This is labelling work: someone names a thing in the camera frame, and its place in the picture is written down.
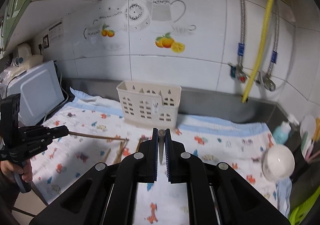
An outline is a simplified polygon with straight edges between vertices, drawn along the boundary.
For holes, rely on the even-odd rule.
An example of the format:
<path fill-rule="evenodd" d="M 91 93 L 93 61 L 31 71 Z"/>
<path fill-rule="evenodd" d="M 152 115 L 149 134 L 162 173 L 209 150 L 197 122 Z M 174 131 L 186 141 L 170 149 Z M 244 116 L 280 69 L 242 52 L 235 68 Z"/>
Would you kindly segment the person's left hand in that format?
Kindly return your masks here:
<path fill-rule="evenodd" d="M 33 180 L 32 166 L 29 159 L 26 160 L 23 168 L 9 161 L 1 161 L 1 172 L 4 177 L 13 183 L 15 183 L 14 174 L 22 175 L 22 179 L 27 183 Z"/>

